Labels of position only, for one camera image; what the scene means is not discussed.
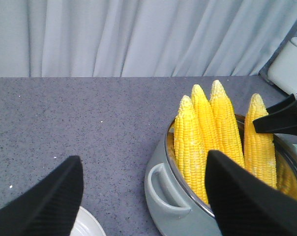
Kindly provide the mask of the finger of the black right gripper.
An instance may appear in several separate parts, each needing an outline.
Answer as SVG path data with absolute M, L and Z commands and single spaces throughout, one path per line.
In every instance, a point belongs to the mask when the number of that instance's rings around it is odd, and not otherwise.
M 267 108 L 269 115 L 288 116 L 295 113 L 295 95 L 292 93 L 281 102 Z
M 297 136 L 297 108 L 282 109 L 253 121 L 257 133 Z

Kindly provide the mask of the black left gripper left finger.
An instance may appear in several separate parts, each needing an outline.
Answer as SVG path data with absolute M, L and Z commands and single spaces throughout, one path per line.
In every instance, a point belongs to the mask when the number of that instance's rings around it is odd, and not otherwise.
M 70 156 L 42 181 L 0 208 L 0 236 L 68 236 L 84 191 L 79 156 Z

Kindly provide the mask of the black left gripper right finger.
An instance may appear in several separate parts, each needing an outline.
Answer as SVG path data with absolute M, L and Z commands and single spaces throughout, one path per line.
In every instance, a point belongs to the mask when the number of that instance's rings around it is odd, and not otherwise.
M 208 152 L 206 192 L 224 236 L 297 236 L 297 201 L 218 150 Z

